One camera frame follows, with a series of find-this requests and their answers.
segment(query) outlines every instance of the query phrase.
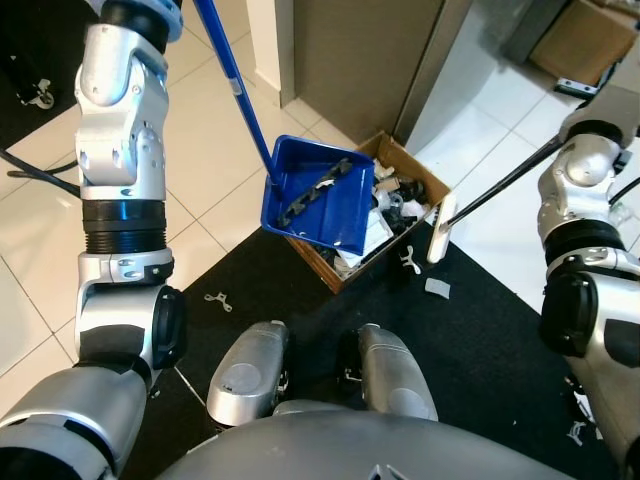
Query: white tile floor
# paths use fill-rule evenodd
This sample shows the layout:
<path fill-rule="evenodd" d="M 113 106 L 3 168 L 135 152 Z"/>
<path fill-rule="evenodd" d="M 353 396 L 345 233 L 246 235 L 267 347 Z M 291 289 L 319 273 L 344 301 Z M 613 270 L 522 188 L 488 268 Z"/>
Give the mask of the white tile floor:
<path fill-rule="evenodd" d="M 353 147 L 304 102 L 279 110 L 256 91 L 245 2 L 216 4 L 267 142 L 288 133 Z M 167 238 L 176 257 L 170 283 L 180 288 L 258 227 L 265 176 L 191 0 L 183 11 L 186 30 L 167 53 L 170 109 L 164 129 Z M 571 111 L 574 102 L 549 93 L 551 83 L 538 73 L 501 66 L 418 158 L 467 203 L 544 143 Z M 74 156 L 78 121 L 74 107 L 10 150 L 39 167 L 67 162 Z M 638 169 L 636 159 L 620 185 L 638 176 Z M 77 200 L 40 182 L 10 179 L 6 170 L 0 163 L 0 415 L 39 379 L 75 361 L 75 265 L 84 247 Z M 454 240 L 539 310 L 544 260 L 535 232 L 535 173 L 462 222 Z M 65 178 L 75 180 L 77 172 Z M 640 205 L 640 190 L 628 203 Z M 623 230 L 640 254 L 640 221 Z"/>

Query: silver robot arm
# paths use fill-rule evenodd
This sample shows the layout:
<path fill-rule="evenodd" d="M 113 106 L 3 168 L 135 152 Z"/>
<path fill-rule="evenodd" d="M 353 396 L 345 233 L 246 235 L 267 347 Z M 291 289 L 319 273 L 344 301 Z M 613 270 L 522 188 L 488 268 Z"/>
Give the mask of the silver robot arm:
<path fill-rule="evenodd" d="M 162 140 L 162 54 L 179 38 L 182 15 L 171 0 L 92 5 L 100 23 L 89 28 L 75 82 L 86 236 L 79 362 L 41 381 L 0 420 L 0 478 L 119 476 L 150 389 L 186 348 L 181 292 L 166 285 L 173 258 Z"/>
<path fill-rule="evenodd" d="M 562 125 L 538 184 L 547 260 L 540 333 L 565 355 L 624 474 L 640 476 L 640 262 L 609 218 L 620 155 L 640 125 L 640 40 Z"/>

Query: blue dustpan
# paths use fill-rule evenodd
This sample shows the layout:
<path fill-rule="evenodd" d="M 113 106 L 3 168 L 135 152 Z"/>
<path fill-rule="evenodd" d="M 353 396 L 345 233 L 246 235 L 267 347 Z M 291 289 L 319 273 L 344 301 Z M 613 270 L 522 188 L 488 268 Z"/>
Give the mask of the blue dustpan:
<path fill-rule="evenodd" d="M 280 235 L 361 255 L 371 207 L 373 161 L 359 152 L 289 135 L 277 139 L 272 157 L 212 0 L 194 2 L 269 174 L 262 226 Z M 334 181 L 318 185 L 336 165 L 345 163 L 348 168 L 334 175 Z M 294 204 L 303 207 L 291 214 Z"/>

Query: blue broom handle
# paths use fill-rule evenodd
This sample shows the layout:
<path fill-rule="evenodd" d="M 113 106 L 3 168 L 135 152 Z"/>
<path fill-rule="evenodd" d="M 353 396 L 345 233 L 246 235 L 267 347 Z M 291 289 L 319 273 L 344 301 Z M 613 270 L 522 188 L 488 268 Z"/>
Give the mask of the blue broom handle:
<path fill-rule="evenodd" d="M 251 106 L 247 90 L 244 88 L 242 75 L 240 75 L 236 61 L 233 58 L 231 45 L 229 45 L 227 36 L 222 28 L 222 23 L 220 22 L 220 17 L 218 16 L 216 7 L 212 0 L 194 0 L 194 3 L 198 13 L 200 14 L 200 18 L 202 19 L 204 28 L 207 30 L 209 38 L 213 43 L 213 47 L 218 54 L 220 65 L 231 83 L 231 88 L 233 89 L 233 94 L 236 97 L 236 102 L 238 102 L 238 107 L 240 107 L 244 121 L 246 122 L 247 127 L 249 127 L 253 141 L 255 142 L 258 152 L 262 157 L 262 162 L 269 173 L 269 177 L 271 177 L 271 184 L 278 188 L 277 184 L 279 183 L 279 178 L 276 176 L 271 154 L 269 153 L 267 144 L 264 141 L 262 132 L 260 131 L 258 119 L 256 118 L 256 114 Z"/>

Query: black floor mat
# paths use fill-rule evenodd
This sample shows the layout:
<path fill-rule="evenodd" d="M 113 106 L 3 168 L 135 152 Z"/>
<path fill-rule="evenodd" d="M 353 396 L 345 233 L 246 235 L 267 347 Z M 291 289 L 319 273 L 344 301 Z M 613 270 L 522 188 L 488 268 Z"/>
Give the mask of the black floor mat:
<path fill-rule="evenodd" d="M 51 81 L 55 97 L 50 110 L 23 106 L 0 70 L 0 148 L 10 147 L 76 103 L 73 84 L 82 63 L 85 33 L 96 21 L 84 0 L 0 0 L 0 37 L 19 46 L 30 67 Z"/>
<path fill-rule="evenodd" d="M 425 226 L 413 236 L 414 258 L 425 258 L 428 234 Z M 424 292 L 428 276 L 451 284 L 451 300 Z M 218 302 L 204 301 L 205 294 L 218 292 L 227 294 L 231 313 Z M 420 276 L 399 269 L 392 252 L 333 296 L 283 238 L 258 230 L 189 287 L 186 296 L 190 344 L 178 368 L 202 398 L 240 333 L 254 322 L 279 319 L 296 336 L 296 397 L 345 400 L 332 378 L 338 338 L 345 329 L 373 322 L 398 334 L 411 349 L 442 422 L 578 479 L 616 478 L 613 461 L 593 430 L 584 432 L 582 447 L 566 436 L 573 424 L 562 396 L 568 367 L 539 341 L 538 315 L 455 246 L 443 262 Z M 162 407 L 165 400 L 170 404 Z M 168 431 L 178 428 L 169 412 L 182 403 L 162 395 L 154 402 L 145 422 L 169 421 Z M 187 403 L 189 411 L 202 411 L 196 402 Z M 177 459 L 175 454 L 204 435 L 201 415 L 193 412 L 185 414 L 185 420 L 194 417 L 195 424 L 179 423 L 196 432 L 187 435 L 188 445 L 182 449 L 171 447 L 163 463 Z M 147 458 L 153 458 L 157 441 L 143 428 L 136 449 L 147 450 Z M 152 478 L 144 468 L 130 468 L 136 469 L 137 478 Z"/>

